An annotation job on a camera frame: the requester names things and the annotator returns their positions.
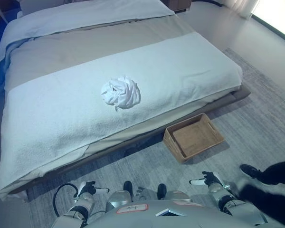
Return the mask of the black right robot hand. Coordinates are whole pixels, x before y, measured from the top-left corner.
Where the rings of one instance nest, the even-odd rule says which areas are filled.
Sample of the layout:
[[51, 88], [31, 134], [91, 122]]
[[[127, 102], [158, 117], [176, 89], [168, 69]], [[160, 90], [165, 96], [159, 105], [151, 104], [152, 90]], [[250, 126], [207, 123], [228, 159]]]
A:
[[202, 171], [202, 175], [203, 177], [200, 179], [189, 180], [189, 184], [194, 186], [207, 185], [209, 187], [210, 185], [216, 183], [223, 187], [223, 183], [216, 172]]

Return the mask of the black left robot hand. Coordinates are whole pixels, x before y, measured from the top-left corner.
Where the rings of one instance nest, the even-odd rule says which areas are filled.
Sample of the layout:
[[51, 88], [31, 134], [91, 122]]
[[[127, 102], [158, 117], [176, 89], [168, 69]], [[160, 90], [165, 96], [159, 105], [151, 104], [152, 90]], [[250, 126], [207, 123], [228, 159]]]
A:
[[89, 193], [91, 195], [94, 195], [94, 194], [105, 194], [110, 191], [108, 188], [95, 187], [94, 184], [95, 181], [82, 182], [78, 190], [78, 196], [82, 195], [83, 193]]

